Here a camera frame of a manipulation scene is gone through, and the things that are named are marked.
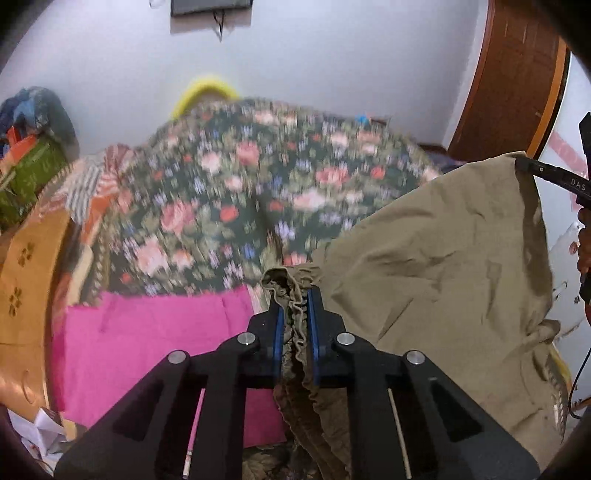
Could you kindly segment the right hand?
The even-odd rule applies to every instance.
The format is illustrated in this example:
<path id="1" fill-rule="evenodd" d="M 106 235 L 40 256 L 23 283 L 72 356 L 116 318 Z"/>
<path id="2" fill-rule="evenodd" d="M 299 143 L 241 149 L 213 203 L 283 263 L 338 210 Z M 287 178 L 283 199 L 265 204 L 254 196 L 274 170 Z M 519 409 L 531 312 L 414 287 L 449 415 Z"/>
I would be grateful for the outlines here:
<path id="1" fill-rule="evenodd" d="M 579 231 L 579 248 L 577 267 L 581 275 L 587 275 L 591 267 L 591 230 L 589 225 L 585 225 Z"/>

